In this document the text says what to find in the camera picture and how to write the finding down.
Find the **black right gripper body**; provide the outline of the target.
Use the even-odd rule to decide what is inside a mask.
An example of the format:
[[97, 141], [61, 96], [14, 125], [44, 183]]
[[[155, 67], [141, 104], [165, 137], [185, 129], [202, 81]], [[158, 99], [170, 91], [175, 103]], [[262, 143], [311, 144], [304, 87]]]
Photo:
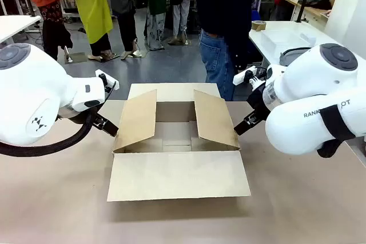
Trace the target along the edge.
[[263, 100], [263, 91], [265, 89], [265, 83], [262, 83], [259, 87], [252, 91], [251, 95], [247, 99], [247, 103], [251, 106], [253, 111], [250, 113], [250, 117], [255, 121], [266, 121], [269, 115], [269, 109]]

